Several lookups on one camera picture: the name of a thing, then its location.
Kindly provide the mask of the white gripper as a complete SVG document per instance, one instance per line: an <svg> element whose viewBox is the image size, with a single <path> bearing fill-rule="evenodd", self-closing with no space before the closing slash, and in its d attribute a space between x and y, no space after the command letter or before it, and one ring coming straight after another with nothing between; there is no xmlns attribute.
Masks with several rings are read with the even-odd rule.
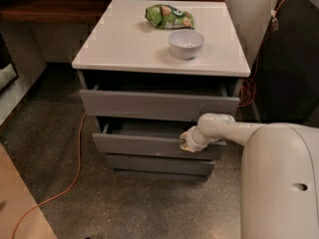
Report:
<svg viewBox="0 0 319 239"><path fill-rule="evenodd" d="M180 145L180 148L184 151L201 151L211 141L211 138L204 135L197 126L193 126L188 131L183 132L179 138L186 139L186 143Z"/></svg>

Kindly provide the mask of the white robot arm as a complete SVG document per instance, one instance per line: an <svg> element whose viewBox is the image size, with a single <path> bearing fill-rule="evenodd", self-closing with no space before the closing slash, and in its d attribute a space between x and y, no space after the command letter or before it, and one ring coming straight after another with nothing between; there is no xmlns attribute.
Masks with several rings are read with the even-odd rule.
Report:
<svg viewBox="0 0 319 239"><path fill-rule="evenodd" d="M181 136L196 152L228 139L243 146L241 239L319 239L319 129L205 114Z"/></svg>

